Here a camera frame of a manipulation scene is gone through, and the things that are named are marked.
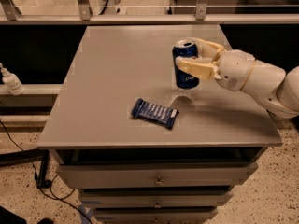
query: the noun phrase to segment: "speckled floor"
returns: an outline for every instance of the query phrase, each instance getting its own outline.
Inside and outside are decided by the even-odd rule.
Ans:
[[[244,185],[233,188],[233,198],[219,207],[219,213],[205,224],[299,223],[299,132],[288,119],[273,117],[273,121],[283,138],[283,145],[265,151],[258,160],[259,169]],[[42,128],[13,126],[10,123],[7,128],[20,146],[36,148]],[[18,151],[3,129],[0,130],[0,145],[1,153]],[[57,163],[51,158],[48,179],[55,177],[56,167]],[[45,197],[36,188],[31,163],[0,168],[0,180],[0,205],[26,219],[28,224],[36,224],[43,217],[52,218],[56,224],[86,223],[72,207]],[[63,197],[69,191],[58,177],[53,192]],[[77,191],[66,200],[80,206]]]

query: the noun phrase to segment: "gray table surface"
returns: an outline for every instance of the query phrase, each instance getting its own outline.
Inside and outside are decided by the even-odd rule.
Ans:
[[[281,138],[267,112],[214,80],[177,88],[173,45],[200,37],[229,44],[218,25],[88,27],[39,148],[267,147]],[[138,98],[179,110],[169,131],[131,110]]]

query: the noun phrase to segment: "soda can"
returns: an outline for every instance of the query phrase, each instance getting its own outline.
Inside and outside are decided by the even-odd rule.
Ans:
[[[193,77],[181,70],[176,66],[177,56],[181,57],[198,57],[197,47],[192,39],[183,39],[176,43],[172,49],[174,59],[175,75],[177,86],[182,89],[191,89],[199,84],[199,78]]]

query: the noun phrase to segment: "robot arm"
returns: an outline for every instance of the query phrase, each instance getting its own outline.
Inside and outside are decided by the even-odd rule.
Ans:
[[[227,90],[242,91],[280,117],[299,115],[299,66],[286,76],[283,69],[256,60],[241,50],[227,51],[221,45],[194,40],[202,57],[177,57],[178,69],[202,80],[214,78]]]

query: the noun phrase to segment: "spray bottle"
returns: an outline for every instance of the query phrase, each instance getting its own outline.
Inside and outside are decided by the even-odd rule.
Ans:
[[[20,95],[25,92],[25,88],[21,84],[18,77],[10,73],[6,68],[3,67],[3,65],[0,63],[1,73],[3,75],[2,81],[7,86],[8,90],[13,95]]]

